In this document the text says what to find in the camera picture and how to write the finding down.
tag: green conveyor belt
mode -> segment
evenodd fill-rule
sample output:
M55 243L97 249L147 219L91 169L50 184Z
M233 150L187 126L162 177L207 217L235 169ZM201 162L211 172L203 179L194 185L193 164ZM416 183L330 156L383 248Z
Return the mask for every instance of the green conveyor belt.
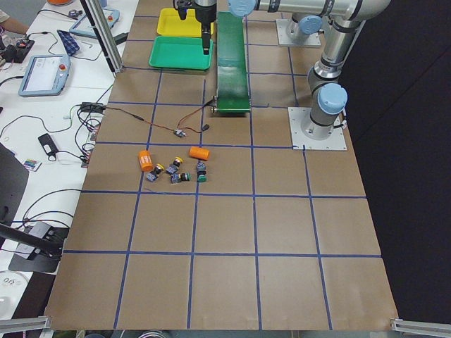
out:
M218 113L251 111L242 19L218 13Z

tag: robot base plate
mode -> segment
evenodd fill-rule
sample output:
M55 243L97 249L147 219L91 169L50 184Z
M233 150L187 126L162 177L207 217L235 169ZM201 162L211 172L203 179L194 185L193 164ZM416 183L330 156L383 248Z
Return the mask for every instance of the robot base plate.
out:
M291 140L294 150L347 150L345 136L342 128L333 130L329 138L317 141L307 137L301 130L301 122L304 116L310 114L310 107L288 107L288 116L290 118Z
M318 33L310 35L305 41L299 42L291 39L287 36L287 26L290 24L291 19L277 19L277 36L279 39L279 45L288 47L305 47L305 48L319 48L321 47L321 41Z

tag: orange bottle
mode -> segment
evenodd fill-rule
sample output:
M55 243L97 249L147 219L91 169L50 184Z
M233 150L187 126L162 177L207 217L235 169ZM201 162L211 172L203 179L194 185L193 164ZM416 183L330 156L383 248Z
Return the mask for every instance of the orange bottle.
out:
M190 156L198 158L199 160L207 161L210 157L210 150L200 148L198 146L192 146L190 149Z
M141 171L148 172L154 169L152 159L150 158L150 152L148 150L141 150L138 153L138 158L140 160Z

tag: tablet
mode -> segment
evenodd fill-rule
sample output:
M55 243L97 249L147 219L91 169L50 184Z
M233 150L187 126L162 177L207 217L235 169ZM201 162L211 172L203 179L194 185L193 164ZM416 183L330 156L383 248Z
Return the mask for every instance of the tablet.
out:
M111 29L119 20L119 11L109 8L103 8L103 11L106 22ZM77 20L76 23L72 25L72 27L69 29L69 32L75 35L80 35L82 37L97 38L86 14L84 14L80 19Z
M59 95L66 84L69 69L70 59L67 54L32 56L20 84L19 95Z

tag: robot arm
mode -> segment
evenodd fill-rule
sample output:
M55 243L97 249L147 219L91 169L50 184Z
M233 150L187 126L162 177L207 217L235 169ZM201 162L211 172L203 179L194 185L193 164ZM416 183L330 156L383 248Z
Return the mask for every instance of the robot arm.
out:
M201 23L202 48L204 54L210 53L210 26L216 20L216 0L178 0L177 10L181 20L186 19L186 11L193 8L196 19Z

